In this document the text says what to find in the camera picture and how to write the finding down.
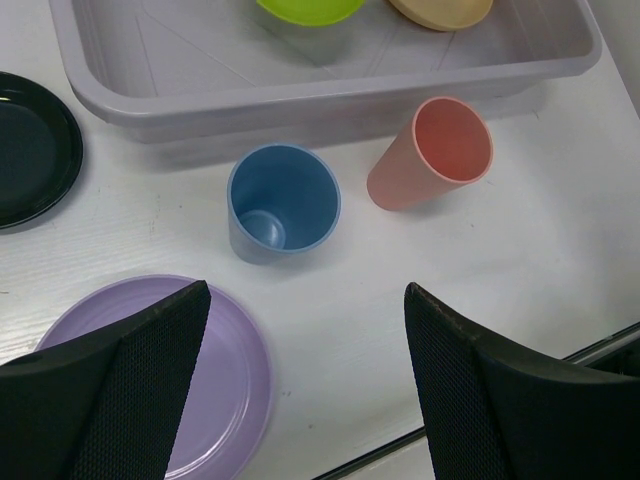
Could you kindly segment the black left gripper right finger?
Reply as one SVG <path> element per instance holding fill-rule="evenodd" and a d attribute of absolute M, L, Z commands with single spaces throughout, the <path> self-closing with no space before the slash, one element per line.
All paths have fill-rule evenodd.
<path fill-rule="evenodd" d="M 404 318 L 439 479 L 635 479 L 639 329 L 567 359 L 522 346 L 417 284 Z"/>

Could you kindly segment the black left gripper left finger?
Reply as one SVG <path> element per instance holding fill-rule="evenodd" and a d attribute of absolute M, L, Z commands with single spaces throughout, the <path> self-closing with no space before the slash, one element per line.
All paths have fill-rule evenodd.
<path fill-rule="evenodd" d="M 164 478 L 210 303 L 195 281 L 2 365 L 2 478 Z"/>

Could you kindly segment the purple plastic plate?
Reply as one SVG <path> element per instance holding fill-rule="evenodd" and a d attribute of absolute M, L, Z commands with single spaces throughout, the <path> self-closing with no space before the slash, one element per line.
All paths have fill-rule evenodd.
<path fill-rule="evenodd" d="M 48 348 L 136 313 L 191 284 L 146 275 L 96 290 L 67 310 L 38 346 Z M 205 335 L 166 476 L 235 479 L 256 452 L 271 413 L 270 355 L 251 316 L 211 287 Z"/>

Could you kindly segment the black plastic plate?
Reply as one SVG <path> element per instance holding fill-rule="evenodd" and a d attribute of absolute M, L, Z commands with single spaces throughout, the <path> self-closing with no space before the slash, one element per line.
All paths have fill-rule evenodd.
<path fill-rule="evenodd" d="M 1 74 L 1 227 L 32 221 L 71 191 L 84 158 L 80 126 L 44 86 Z"/>

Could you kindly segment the blue plastic cup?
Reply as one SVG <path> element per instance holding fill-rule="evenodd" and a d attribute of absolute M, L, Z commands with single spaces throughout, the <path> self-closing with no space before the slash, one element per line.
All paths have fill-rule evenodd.
<path fill-rule="evenodd" d="M 305 254 L 334 232 L 341 192 L 334 173 L 298 145 L 249 152 L 227 183 L 229 241 L 242 260 L 264 265 Z"/>

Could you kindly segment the coral plastic cup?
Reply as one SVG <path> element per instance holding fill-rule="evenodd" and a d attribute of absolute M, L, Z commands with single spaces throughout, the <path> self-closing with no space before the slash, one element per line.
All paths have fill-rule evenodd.
<path fill-rule="evenodd" d="M 421 104 L 367 177 L 371 200 L 403 211 L 480 180 L 493 160 L 493 141 L 468 104 L 434 97 Z"/>

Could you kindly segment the beige bear plate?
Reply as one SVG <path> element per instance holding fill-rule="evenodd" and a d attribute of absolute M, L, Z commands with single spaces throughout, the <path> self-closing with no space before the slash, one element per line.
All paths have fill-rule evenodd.
<path fill-rule="evenodd" d="M 390 0 L 412 22 L 440 32 L 458 31 L 481 22 L 493 0 Z"/>

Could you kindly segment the green plastic plate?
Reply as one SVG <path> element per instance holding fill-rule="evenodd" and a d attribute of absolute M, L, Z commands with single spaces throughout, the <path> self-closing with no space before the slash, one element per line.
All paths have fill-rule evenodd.
<path fill-rule="evenodd" d="M 266 12 L 285 22 L 324 27 L 339 23 L 363 5 L 364 0 L 258 0 Z"/>

